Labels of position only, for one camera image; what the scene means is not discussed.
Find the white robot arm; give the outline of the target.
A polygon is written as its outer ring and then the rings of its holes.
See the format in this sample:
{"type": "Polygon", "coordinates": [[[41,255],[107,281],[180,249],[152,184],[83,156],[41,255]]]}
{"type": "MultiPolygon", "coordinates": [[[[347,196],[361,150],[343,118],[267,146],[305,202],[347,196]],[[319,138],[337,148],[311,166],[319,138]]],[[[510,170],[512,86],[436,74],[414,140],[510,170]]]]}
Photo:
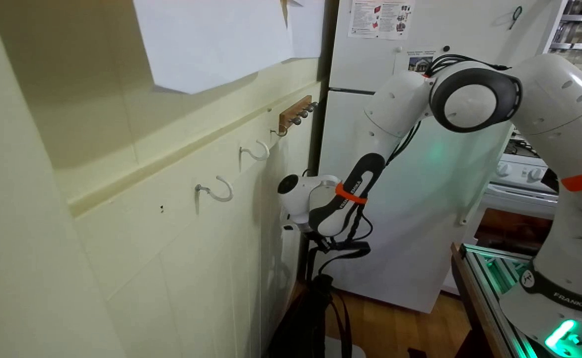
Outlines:
{"type": "Polygon", "coordinates": [[[285,214],[321,237],[341,233],[422,116],[454,134],[508,122],[553,172],[549,233],[500,309],[534,343],[582,357],[582,72],[559,56],[496,66],[444,54],[422,74],[389,78],[363,110],[347,174],[283,178],[277,196],[285,214]]]}

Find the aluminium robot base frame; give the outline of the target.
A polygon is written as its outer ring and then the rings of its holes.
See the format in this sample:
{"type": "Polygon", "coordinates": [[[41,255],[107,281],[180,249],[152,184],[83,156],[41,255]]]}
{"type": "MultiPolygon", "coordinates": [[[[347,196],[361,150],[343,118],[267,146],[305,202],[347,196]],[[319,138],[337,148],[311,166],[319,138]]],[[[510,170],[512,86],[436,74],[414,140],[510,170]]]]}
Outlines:
{"type": "Polygon", "coordinates": [[[582,358],[582,311],[524,293],[526,255],[458,245],[450,271],[492,358],[582,358]]]}

